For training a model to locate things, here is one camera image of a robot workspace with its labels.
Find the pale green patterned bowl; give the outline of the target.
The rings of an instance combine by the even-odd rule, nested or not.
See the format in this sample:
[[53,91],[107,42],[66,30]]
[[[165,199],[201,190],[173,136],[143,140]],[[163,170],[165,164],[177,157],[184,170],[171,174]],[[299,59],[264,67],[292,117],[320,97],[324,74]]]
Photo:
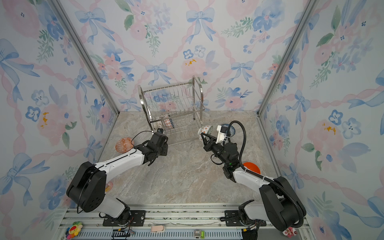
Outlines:
[[201,136],[201,133],[211,135],[212,131],[213,131],[213,126],[212,125],[206,125],[206,126],[201,127],[198,130],[198,137],[200,139],[200,142],[203,143],[203,137]]

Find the white maroon patterned bowl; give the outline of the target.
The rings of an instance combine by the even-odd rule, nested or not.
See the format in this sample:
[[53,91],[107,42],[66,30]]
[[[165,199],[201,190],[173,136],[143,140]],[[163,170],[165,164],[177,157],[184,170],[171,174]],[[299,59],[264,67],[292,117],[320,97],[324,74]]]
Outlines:
[[158,129],[163,129],[164,128],[163,122],[161,120],[156,121],[156,126],[157,126]]

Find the dark blue patterned bowl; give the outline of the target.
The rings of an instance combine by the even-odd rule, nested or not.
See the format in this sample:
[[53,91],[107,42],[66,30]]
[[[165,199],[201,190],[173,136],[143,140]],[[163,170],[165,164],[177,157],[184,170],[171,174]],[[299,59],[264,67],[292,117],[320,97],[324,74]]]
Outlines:
[[170,118],[165,119],[165,120],[164,120],[164,124],[165,124],[165,127],[166,127],[167,129],[174,129],[174,128],[175,128],[174,123],[173,123],[173,120],[170,119]]

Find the orange patterned bowl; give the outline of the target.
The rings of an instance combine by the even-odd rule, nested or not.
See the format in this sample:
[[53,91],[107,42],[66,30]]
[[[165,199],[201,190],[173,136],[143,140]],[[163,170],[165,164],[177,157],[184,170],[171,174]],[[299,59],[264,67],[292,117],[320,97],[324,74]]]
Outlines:
[[124,154],[129,152],[134,147],[134,141],[131,138],[122,138],[117,141],[115,149],[118,153]]

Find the blue white floral bowl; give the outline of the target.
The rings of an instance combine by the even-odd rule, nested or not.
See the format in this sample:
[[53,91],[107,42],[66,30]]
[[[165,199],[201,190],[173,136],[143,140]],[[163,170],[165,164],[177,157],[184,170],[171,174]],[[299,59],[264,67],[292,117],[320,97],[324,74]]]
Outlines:
[[222,124],[220,132],[226,134],[227,137],[233,137],[236,134],[235,128],[229,124]]

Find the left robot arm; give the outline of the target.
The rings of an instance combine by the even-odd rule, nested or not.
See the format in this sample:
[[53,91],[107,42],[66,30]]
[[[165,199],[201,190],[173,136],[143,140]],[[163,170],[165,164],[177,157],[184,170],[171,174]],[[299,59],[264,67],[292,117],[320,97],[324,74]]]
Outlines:
[[76,203],[78,212],[99,212],[119,226],[127,225],[132,214],[121,200],[106,195],[106,184],[118,175],[140,165],[149,166],[168,152],[168,137],[163,129],[152,133],[150,140],[134,146],[130,151],[113,159],[92,164],[81,164],[69,184],[66,195]]

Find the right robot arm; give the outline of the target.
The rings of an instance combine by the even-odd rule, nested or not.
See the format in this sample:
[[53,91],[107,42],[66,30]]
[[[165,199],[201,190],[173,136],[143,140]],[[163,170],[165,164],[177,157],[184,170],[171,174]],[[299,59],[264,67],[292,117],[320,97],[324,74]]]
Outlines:
[[261,205],[254,200],[241,204],[235,221],[246,227],[260,221],[270,222],[281,232],[304,224],[306,209],[285,178],[269,178],[243,166],[235,143],[219,144],[217,138],[205,133],[201,137],[204,150],[222,162],[226,178],[258,192],[262,198]]

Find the plain orange bowl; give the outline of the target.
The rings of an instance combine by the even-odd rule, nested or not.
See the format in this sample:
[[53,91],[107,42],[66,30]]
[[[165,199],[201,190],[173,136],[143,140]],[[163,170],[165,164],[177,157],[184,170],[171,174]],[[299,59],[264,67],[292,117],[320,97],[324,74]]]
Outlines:
[[260,168],[256,164],[251,163],[251,162],[246,162],[246,163],[243,163],[243,165],[247,169],[249,169],[250,171],[253,171],[255,173],[261,174],[261,170],[260,170]]

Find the pink white cup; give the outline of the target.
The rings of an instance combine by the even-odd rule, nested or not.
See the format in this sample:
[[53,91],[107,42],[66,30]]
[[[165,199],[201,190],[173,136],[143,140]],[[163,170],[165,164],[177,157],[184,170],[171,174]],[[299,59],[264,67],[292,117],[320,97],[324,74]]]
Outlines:
[[112,181],[108,182],[106,184],[105,192],[107,193],[107,192],[111,191],[113,189],[113,187],[114,187],[114,183]]

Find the pink eraser block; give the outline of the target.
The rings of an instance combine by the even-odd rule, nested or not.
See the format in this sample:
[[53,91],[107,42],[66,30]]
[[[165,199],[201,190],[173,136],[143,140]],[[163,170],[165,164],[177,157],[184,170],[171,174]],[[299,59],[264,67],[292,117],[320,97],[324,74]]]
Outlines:
[[166,228],[163,225],[151,226],[152,233],[163,233],[165,230]]

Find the small green device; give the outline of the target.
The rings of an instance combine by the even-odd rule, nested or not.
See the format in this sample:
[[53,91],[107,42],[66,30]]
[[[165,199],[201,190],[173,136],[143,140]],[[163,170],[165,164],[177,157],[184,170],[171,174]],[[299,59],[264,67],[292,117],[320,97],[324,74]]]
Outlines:
[[194,231],[194,238],[196,239],[204,239],[205,238],[205,232],[202,230],[195,230]]

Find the colourful flower toy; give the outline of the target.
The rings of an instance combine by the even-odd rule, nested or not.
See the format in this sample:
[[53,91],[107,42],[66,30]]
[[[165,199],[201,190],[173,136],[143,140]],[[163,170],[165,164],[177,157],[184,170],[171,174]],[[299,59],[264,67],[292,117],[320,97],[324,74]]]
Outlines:
[[66,229],[66,239],[67,240],[71,240],[73,238],[75,238],[76,236],[79,235],[79,233],[81,232],[83,228],[83,223],[80,222],[80,221],[77,221],[77,222],[73,222],[73,224]]

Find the pink plush toy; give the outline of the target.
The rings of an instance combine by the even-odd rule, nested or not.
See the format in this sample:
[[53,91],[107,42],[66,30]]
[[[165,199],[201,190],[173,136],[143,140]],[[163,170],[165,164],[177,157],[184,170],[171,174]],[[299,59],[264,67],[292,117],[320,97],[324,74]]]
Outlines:
[[293,227],[289,227],[288,229],[283,231],[283,234],[287,238],[292,238],[292,237],[295,237],[295,236],[298,235],[298,231],[295,228],[293,228]]

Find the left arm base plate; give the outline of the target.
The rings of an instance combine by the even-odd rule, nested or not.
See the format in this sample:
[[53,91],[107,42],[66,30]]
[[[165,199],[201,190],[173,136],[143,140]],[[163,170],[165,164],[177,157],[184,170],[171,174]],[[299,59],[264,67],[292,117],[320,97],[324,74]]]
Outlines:
[[143,227],[146,213],[145,210],[129,210],[117,218],[106,215],[103,217],[103,227]]

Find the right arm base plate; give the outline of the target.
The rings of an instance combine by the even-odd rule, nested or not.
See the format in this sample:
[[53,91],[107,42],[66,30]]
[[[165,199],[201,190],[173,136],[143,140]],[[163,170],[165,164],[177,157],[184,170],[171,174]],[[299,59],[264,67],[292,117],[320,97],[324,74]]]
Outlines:
[[220,217],[221,222],[225,222],[227,227],[252,227],[255,226],[258,222],[261,223],[261,227],[267,225],[266,221],[262,220],[251,220],[244,211],[225,211],[225,216]]

